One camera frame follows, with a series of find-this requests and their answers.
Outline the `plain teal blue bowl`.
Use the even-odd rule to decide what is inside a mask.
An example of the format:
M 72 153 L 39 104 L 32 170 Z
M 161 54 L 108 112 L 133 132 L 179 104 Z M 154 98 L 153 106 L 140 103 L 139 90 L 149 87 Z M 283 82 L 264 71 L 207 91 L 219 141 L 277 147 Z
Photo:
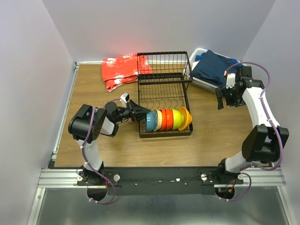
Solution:
M 146 132 L 152 132 L 157 129 L 158 116 L 156 112 L 148 112 L 146 114 Z

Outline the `blue patterned ceramic bowl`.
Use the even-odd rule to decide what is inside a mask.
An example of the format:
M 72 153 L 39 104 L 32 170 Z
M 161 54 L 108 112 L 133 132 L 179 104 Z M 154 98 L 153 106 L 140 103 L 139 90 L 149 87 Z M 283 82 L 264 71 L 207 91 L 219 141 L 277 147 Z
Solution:
M 155 115 L 155 121 L 156 121 L 154 131 L 157 131 L 162 127 L 162 112 L 160 110 L 155 109 L 153 113 Z

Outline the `red orange bowl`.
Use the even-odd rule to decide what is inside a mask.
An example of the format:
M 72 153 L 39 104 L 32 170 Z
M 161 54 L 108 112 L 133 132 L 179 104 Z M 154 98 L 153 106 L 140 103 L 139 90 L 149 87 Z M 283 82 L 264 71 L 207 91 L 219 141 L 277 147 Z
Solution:
M 166 130 L 173 129 L 173 111 L 170 109 L 165 109 L 166 112 Z
M 167 130 L 169 122 L 169 109 L 161 109 L 162 113 L 162 127 L 160 130 Z

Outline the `green bowl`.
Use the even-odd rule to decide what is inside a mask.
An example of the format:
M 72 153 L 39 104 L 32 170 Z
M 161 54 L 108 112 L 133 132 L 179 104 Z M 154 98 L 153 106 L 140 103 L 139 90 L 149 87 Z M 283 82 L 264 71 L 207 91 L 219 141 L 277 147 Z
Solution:
M 184 118 L 179 110 L 172 109 L 172 113 L 173 113 L 173 128 L 172 129 L 176 130 L 182 125 Z

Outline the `yellow orange bowl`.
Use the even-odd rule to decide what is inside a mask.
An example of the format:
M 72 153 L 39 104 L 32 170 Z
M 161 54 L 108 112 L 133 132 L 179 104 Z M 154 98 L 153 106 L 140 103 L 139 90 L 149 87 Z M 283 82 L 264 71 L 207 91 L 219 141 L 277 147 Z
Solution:
M 189 110 L 185 107 L 181 107 L 179 109 L 179 112 L 183 115 L 183 123 L 178 128 L 178 130 L 183 131 L 192 123 L 192 115 L 190 114 Z

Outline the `black wire dish rack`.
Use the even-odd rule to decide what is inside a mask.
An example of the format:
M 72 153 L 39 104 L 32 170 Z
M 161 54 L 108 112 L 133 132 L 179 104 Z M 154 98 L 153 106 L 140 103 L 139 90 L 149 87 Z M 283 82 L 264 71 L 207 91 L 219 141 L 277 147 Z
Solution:
M 139 52 L 138 104 L 150 110 L 189 108 L 192 69 L 186 51 Z

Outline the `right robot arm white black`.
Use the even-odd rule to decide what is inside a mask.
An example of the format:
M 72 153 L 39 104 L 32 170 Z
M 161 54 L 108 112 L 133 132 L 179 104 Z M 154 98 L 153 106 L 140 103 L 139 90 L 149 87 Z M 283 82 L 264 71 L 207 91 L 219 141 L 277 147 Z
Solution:
M 218 183 L 236 179 L 250 167 L 272 171 L 281 166 L 284 146 L 289 137 L 287 128 L 281 127 L 273 116 L 266 99 L 268 85 L 252 77 L 251 62 L 238 62 L 224 72 L 226 84 L 216 88 L 217 107 L 246 105 L 253 129 L 244 140 L 241 151 L 223 159 L 213 172 Z

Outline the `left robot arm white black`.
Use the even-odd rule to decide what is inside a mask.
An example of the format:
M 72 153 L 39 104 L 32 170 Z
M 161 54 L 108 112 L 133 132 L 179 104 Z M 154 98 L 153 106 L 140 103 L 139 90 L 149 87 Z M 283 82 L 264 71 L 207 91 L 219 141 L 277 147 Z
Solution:
M 98 152 L 97 139 L 99 135 L 116 136 L 119 123 L 128 119 L 140 122 L 146 118 L 150 109 L 128 100 L 124 107 L 117 106 L 114 101 L 105 104 L 103 108 L 94 109 L 83 104 L 68 124 L 68 132 L 76 140 L 82 150 L 85 160 L 82 172 L 82 182 L 93 185 L 102 184 L 104 179 L 104 163 Z

